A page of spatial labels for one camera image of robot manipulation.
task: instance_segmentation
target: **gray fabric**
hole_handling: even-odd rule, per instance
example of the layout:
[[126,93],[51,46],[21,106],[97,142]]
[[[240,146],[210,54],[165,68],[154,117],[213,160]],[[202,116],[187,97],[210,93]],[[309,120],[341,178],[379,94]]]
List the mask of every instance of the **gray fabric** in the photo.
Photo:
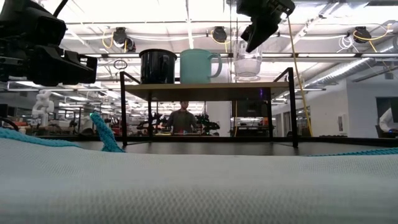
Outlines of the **gray fabric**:
[[0,223],[398,223],[398,156],[0,145]]

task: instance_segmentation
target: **table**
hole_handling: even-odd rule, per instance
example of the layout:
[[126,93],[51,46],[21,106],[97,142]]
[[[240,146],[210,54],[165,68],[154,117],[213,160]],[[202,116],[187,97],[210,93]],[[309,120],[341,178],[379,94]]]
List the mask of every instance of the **table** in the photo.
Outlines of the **table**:
[[[288,82],[278,82],[285,75]],[[273,82],[256,83],[206,83],[206,84],[124,84],[124,76],[135,80],[126,72],[120,73],[121,98],[122,98],[122,132],[123,146],[127,146],[127,121],[126,121],[126,91],[130,94],[148,101],[148,111],[152,111],[152,101],[236,101],[236,100],[264,100],[267,102],[269,119],[269,137],[272,140],[272,110],[271,99],[284,91],[290,94],[290,113],[292,122],[293,147],[298,146],[297,121],[295,107],[294,73],[289,67],[283,71]],[[149,113],[148,122],[152,123],[152,113]],[[152,126],[148,127],[149,137],[152,139]]]

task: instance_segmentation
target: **shelf board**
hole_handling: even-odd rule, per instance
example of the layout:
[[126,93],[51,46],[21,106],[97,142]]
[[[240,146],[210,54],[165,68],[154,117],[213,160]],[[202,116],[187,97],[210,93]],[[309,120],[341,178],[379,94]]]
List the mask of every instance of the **shelf board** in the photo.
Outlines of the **shelf board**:
[[209,84],[141,84],[128,85],[126,91],[153,101],[234,101],[265,100],[266,88],[271,98],[289,90],[287,82],[209,83]]

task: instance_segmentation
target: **yellow cable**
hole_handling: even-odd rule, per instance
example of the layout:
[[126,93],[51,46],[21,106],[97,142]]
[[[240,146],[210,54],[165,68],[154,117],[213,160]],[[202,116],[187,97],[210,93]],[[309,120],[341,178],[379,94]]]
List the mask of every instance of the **yellow cable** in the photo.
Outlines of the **yellow cable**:
[[386,32],[385,32],[383,35],[381,35],[380,37],[375,37],[375,38],[363,38],[363,37],[358,37],[357,35],[355,35],[355,33],[356,33],[357,31],[354,31],[354,32],[353,32],[353,35],[354,35],[354,37],[356,37],[356,38],[358,38],[358,39],[361,39],[361,40],[378,40],[378,39],[380,39],[380,38],[385,37],[385,36],[388,34],[388,29],[389,29],[389,28],[390,28],[390,27],[387,26]]
[[303,91],[303,86],[301,84],[299,70],[297,68],[297,59],[296,59],[296,53],[295,53],[294,43],[293,43],[292,26],[290,25],[290,19],[289,18],[287,18],[287,22],[289,23],[289,34],[290,34],[290,42],[292,44],[294,67],[296,69],[298,84],[300,85],[301,97],[303,98],[305,117],[307,118],[307,124],[308,124],[308,128],[310,130],[311,137],[313,137],[311,121],[310,121],[310,118],[308,116],[307,102],[305,101],[305,94],[304,94],[304,91]]
[[237,117],[237,115],[238,115],[238,102],[235,101],[235,119],[234,119],[234,122],[235,122],[235,134],[234,134],[234,137],[236,137],[236,132],[238,131],[238,125],[236,125],[236,117]]
[[113,45],[113,33],[114,32],[112,32],[112,37],[111,37],[111,45],[106,45],[105,44],[105,40],[104,40],[104,37],[105,37],[105,32],[106,32],[106,30],[104,31],[104,34],[103,34],[103,38],[102,38],[102,44],[104,45],[104,47],[106,47],[107,49],[110,49],[111,47],[112,47],[112,45]]
[[211,38],[214,40],[214,42],[216,42],[217,44],[223,44],[223,45],[225,46],[225,53],[228,53],[228,49],[226,48],[226,45],[229,44],[229,43],[231,43],[231,41],[224,42],[224,43],[218,42],[217,40],[215,40],[215,39],[213,38],[213,30],[210,32],[210,37],[211,37]]

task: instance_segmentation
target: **black table surface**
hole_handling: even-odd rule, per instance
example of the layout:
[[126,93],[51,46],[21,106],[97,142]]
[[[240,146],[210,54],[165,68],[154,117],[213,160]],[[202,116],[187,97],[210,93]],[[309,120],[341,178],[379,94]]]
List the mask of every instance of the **black table surface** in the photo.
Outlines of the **black table surface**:
[[[103,143],[99,141],[77,142],[81,147],[100,151]],[[352,144],[334,144],[325,142],[300,142],[294,149],[289,142],[151,142],[128,145],[126,152],[143,154],[207,154],[207,155],[248,155],[248,156],[307,156],[337,154],[380,149],[377,146],[359,146]]]

